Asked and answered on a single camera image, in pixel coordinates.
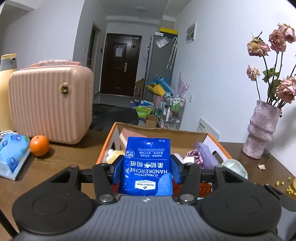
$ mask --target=ceiling light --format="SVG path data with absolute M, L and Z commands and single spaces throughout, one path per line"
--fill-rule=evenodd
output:
M 136 7 L 135 9 L 136 9 L 137 12 L 144 12 L 144 11 L 146 11 L 146 8 L 145 7 L 140 7 L 140 6 L 139 7 Z

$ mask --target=ribbed suitcase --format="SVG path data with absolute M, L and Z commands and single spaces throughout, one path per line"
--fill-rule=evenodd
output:
M 94 76 L 77 64 L 44 61 L 10 76 L 9 105 L 16 132 L 65 144 L 76 144 L 85 136 L 92 120 Z

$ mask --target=dark blanket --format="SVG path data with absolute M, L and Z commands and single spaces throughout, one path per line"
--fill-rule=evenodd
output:
M 110 131 L 114 122 L 138 125 L 139 117 L 135 109 L 106 104 L 93 104 L 93 119 L 90 130 Z

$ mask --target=purple cloth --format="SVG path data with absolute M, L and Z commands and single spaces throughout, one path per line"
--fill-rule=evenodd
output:
M 185 157 L 187 157 L 187 156 L 193 156 L 194 157 L 194 163 L 197 164 L 197 165 L 200 165 L 202 167 L 203 160 L 202 160 L 202 156 L 201 156 L 199 151 L 197 151 L 197 150 L 189 151 L 189 152 L 187 152 Z
M 197 142 L 194 146 L 196 147 L 195 149 L 200 152 L 203 160 L 202 167 L 204 169 L 214 169 L 214 166 L 219 165 L 217 159 L 210 152 L 208 145 Z

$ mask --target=thermos lid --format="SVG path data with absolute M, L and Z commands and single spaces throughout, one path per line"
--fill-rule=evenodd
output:
M 16 53 L 8 53 L 8 54 L 5 54 L 5 55 L 2 55 L 1 60 L 16 58 L 16 57 L 17 57 Z

